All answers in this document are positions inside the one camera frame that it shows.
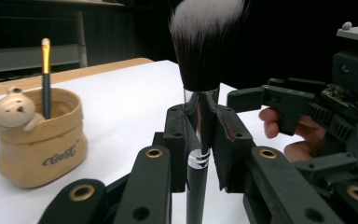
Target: white table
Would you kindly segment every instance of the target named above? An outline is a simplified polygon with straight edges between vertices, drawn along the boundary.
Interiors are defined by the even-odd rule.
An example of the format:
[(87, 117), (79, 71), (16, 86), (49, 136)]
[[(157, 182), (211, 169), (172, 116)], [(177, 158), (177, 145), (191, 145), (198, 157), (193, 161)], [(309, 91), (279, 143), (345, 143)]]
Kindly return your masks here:
[[(153, 62), (99, 75), (53, 84), (77, 93), (82, 99), (88, 157), (67, 175), (36, 189), (21, 189), (0, 175), (0, 223), (37, 223), (44, 210), (66, 185), (93, 178), (108, 185), (131, 171), (139, 150), (152, 144), (155, 132), (163, 132), (167, 109), (184, 101), (177, 64)], [(225, 105), (234, 89), (222, 84), (219, 104)], [(282, 150), (299, 137), (280, 134), (268, 140), (258, 111), (240, 117), (259, 146)], [(213, 157), (207, 180), (204, 219), (207, 224), (249, 223), (242, 194), (219, 191)], [(186, 223), (186, 194), (172, 197), (172, 223)]]

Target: black bristles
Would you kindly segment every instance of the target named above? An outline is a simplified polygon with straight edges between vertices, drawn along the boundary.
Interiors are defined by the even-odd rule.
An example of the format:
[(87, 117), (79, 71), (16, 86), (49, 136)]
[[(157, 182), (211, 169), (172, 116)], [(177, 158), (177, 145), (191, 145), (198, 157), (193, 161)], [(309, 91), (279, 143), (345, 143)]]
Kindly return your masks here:
[(244, 0), (184, 0), (170, 23), (184, 88), (219, 87), (232, 41), (243, 22)]

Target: bear figurine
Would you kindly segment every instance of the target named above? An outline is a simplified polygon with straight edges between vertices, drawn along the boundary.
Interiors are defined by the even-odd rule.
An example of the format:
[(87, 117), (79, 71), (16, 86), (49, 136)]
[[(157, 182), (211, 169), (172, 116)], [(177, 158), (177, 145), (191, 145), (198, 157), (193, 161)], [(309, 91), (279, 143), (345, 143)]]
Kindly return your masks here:
[(34, 101), (22, 94), (22, 89), (10, 87), (7, 95), (0, 99), (0, 129), (23, 126), (25, 132), (34, 129), (37, 122), (45, 118), (36, 112)]

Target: bear ear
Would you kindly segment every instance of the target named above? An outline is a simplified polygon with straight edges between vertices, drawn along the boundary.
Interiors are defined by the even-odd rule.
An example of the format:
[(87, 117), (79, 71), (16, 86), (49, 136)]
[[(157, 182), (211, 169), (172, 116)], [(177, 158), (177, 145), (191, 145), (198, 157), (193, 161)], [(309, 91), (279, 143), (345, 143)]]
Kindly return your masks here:
[(7, 94), (11, 94), (11, 93), (22, 93), (22, 89), (20, 89), (19, 87), (10, 87), (8, 90), (7, 90)]

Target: silver ferrule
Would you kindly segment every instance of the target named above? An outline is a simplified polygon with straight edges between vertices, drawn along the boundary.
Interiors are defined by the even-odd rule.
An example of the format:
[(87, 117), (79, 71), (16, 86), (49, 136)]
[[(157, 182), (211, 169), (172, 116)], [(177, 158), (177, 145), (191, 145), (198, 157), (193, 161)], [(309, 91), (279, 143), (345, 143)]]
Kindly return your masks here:
[(199, 144), (190, 146), (188, 165), (203, 169), (208, 165), (210, 150), (214, 140), (216, 108), (219, 89), (213, 91), (185, 90), (184, 112), (191, 132), (196, 135)]

